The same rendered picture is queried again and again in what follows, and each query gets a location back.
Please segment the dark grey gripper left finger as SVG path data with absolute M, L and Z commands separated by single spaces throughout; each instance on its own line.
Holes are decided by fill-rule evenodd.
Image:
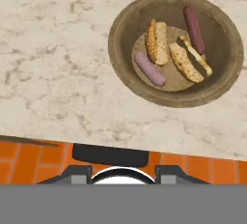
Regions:
M 44 180 L 41 184 L 92 184 L 93 168 L 89 165 L 70 165 L 59 176 Z

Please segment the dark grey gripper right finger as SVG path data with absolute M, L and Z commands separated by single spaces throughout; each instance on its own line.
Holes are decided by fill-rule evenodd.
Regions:
M 155 182 L 159 184 L 206 184 L 205 181 L 186 175 L 177 165 L 157 165 Z

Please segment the light purple sausage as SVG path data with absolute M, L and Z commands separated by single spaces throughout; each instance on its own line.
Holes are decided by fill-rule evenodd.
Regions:
M 154 66 L 143 52 L 136 52 L 134 61 L 146 78 L 155 86 L 164 86 L 166 77 Z

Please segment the open toasted hot dog bun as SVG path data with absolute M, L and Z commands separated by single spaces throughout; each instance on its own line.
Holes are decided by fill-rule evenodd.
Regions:
M 196 69 L 189 58 L 192 55 L 196 62 L 206 71 L 206 76 L 212 75 L 211 67 L 206 63 L 202 56 L 192 47 L 185 36 L 179 36 L 177 42 L 169 45 L 169 52 L 178 71 L 189 81 L 193 83 L 202 82 L 205 77 Z

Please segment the brown wooden bowl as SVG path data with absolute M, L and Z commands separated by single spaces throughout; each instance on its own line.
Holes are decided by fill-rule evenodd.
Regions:
M 154 17 L 168 24 L 168 42 L 187 35 L 183 9 L 196 13 L 206 46 L 203 58 L 212 76 L 201 83 L 185 79 L 170 62 L 157 69 L 166 77 L 164 86 L 153 85 L 134 62 L 144 52 L 148 22 Z M 108 37 L 108 54 L 116 75 L 137 96 L 172 108 L 190 108 L 214 101 L 227 93 L 240 75 L 244 61 L 242 39 L 230 18 L 206 0 L 135 0 L 116 17 Z

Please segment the closed golden hot dog bun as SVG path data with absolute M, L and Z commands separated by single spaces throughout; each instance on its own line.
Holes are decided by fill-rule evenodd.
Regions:
M 147 28 L 145 38 L 146 50 L 150 60 L 158 66 L 169 61 L 167 46 L 167 24 L 156 22 L 153 18 Z

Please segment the dark red sausage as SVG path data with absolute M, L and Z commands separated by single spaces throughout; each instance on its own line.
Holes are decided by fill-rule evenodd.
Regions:
M 204 55 L 206 53 L 206 47 L 199 22 L 193 8 L 186 6 L 183 9 L 183 15 L 192 46 L 200 55 Z

